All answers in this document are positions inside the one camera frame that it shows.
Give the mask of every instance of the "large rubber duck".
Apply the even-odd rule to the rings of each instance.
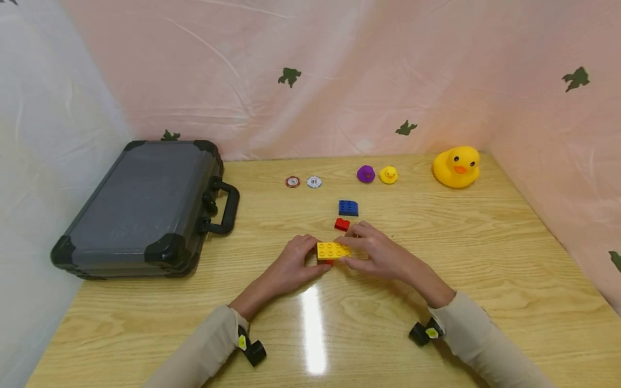
[[[470,186],[479,177],[479,162],[479,152],[474,148],[451,148],[433,161],[433,175],[448,187]]]
[[[379,180],[386,184],[395,183],[398,177],[397,169],[392,166],[386,166],[379,172]]]

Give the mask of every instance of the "white poker chip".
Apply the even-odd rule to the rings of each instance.
[[[309,179],[306,180],[306,184],[311,188],[311,189],[316,189],[319,186],[321,186],[321,178],[318,176],[311,176]]]

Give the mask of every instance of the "black suitcase handle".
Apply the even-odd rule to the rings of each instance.
[[[222,223],[211,223],[210,219],[204,220],[201,225],[200,234],[207,232],[225,235],[230,233],[235,226],[235,217],[237,216],[237,206],[239,205],[239,190],[235,187],[222,182],[222,178],[216,177],[211,189],[224,190],[229,194],[227,204],[224,206],[224,214],[222,215]]]

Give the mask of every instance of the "fabric wall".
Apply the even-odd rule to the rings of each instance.
[[[131,140],[52,0],[0,2],[0,387],[23,387],[81,281],[49,252]]]
[[[489,150],[621,313],[618,1],[61,2],[138,137],[227,159]]]

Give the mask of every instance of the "pink backdrop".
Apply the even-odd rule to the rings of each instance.
[[[489,150],[621,311],[618,1],[61,3],[135,137],[230,160]]]

